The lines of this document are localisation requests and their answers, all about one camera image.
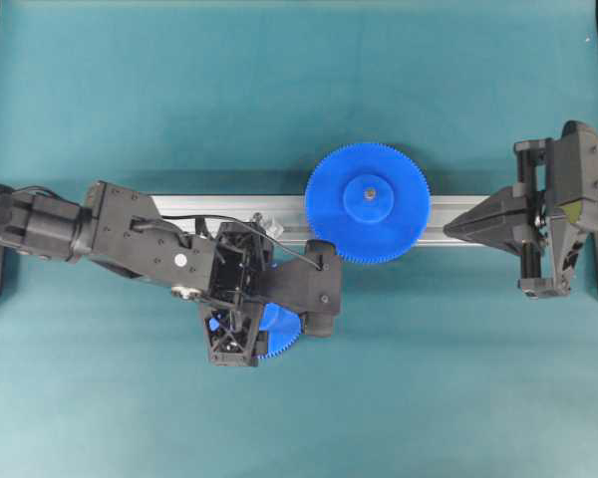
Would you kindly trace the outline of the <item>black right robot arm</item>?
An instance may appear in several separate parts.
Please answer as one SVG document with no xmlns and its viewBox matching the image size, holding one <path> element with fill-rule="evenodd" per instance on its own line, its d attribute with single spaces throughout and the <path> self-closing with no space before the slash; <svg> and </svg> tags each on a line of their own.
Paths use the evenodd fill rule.
<svg viewBox="0 0 598 478">
<path fill-rule="evenodd" d="M 567 296 L 580 251 L 598 232 L 598 139 L 574 133 L 520 141 L 513 152 L 517 181 L 458 216 L 444 233 L 517 256 L 517 287 L 525 296 Z"/>
</svg>

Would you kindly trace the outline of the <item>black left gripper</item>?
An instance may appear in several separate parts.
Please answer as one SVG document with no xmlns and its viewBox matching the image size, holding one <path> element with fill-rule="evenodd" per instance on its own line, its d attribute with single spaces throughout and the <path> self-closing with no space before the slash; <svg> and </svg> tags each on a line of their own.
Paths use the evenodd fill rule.
<svg viewBox="0 0 598 478">
<path fill-rule="evenodd" d="M 268 353 L 268 333 L 260 330 L 265 306 L 232 303 L 271 264 L 273 245 L 261 228 L 224 220 L 215 235 L 190 233 L 164 219 L 151 196 L 103 181 L 89 189 L 85 209 L 89 260 L 183 300 L 222 304 L 198 305 L 209 361 L 258 366 Z"/>
</svg>

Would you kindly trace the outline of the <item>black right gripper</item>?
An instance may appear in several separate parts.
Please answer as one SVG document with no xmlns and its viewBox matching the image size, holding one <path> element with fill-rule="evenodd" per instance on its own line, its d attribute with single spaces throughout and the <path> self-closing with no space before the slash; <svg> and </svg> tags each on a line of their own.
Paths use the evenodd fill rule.
<svg viewBox="0 0 598 478">
<path fill-rule="evenodd" d="M 486 246 L 519 256 L 518 288 L 530 299 L 552 297 L 552 280 L 542 277 L 541 262 L 544 251 L 541 210 L 544 193 L 537 187 L 536 169 L 545 163 L 548 139 L 531 139 L 513 146 L 516 157 L 517 180 L 505 186 L 460 214 L 444 226 L 447 237 L 462 242 Z M 502 219 L 521 210 L 521 226 L 514 229 L 463 229 L 490 219 Z"/>
</svg>

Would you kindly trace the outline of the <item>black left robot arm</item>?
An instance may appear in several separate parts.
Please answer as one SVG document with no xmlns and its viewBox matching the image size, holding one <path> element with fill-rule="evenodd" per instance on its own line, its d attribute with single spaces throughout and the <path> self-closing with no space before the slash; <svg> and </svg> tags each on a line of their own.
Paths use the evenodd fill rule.
<svg viewBox="0 0 598 478">
<path fill-rule="evenodd" d="M 204 220 L 187 232 L 166 220 L 148 194 L 98 181 L 84 204 L 42 186 L 0 184 L 0 246 L 74 263 L 82 258 L 131 280 L 165 287 L 198 305 L 209 360 L 256 366 L 269 351 L 261 329 L 265 305 L 258 276 L 272 263 L 272 244 L 256 224 Z"/>
</svg>

